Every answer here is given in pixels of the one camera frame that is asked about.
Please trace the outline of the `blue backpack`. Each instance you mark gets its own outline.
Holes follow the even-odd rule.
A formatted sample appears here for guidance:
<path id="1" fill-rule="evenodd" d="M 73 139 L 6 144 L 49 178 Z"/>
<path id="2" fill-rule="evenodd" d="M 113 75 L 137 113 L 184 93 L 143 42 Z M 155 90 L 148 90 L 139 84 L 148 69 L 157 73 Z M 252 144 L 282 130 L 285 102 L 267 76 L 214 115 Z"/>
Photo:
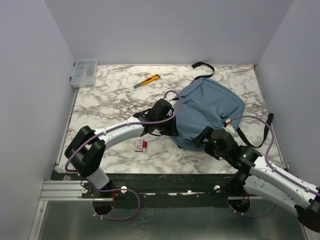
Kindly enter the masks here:
<path id="1" fill-rule="evenodd" d="M 205 142 L 202 140 L 199 146 L 195 143 L 205 128 L 222 129 L 224 122 L 230 119 L 240 139 L 255 148 L 239 127 L 245 103 L 229 88 L 210 79 L 212 76 L 197 76 L 179 93 L 182 106 L 175 119 L 178 136 L 171 136 L 170 139 L 184 150 L 203 151 Z"/>

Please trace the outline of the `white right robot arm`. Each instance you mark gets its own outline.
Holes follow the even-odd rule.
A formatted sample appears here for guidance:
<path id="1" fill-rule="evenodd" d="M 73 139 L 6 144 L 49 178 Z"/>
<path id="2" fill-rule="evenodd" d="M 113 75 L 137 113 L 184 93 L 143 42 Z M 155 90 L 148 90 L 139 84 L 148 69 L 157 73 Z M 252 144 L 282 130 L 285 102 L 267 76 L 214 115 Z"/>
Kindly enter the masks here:
<path id="1" fill-rule="evenodd" d="M 230 183 L 230 191 L 241 196 L 245 192 L 268 200 L 288 210 L 306 228 L 320 231 L 320 188 L 293 176 L 267 161 L 255 149 L 239 145 L 228 129 L 206 127 L 192 140 L 204 146 L 208 155 L 227 161 L 237 169 Z"/>

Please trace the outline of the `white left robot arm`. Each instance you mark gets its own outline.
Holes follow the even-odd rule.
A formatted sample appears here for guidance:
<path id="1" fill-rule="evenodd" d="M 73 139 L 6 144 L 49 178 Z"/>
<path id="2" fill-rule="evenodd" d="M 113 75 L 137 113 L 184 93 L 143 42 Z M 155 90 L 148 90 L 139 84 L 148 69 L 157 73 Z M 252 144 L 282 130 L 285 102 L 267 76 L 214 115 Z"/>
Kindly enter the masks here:
<path id="1" fill-rule="evenodd" d="M 104 153 L 126 140 L 142 137 L 155 130 L 176 135 L 176 111 L 170 102 L 159 99 L 152 108 L 137 112 L 127 120 L 100 129 L 82 127 L 64 152 L 65 170 L 87 179 L 101 198 L 111 191 L 110 179 L 100 167 Z"/>

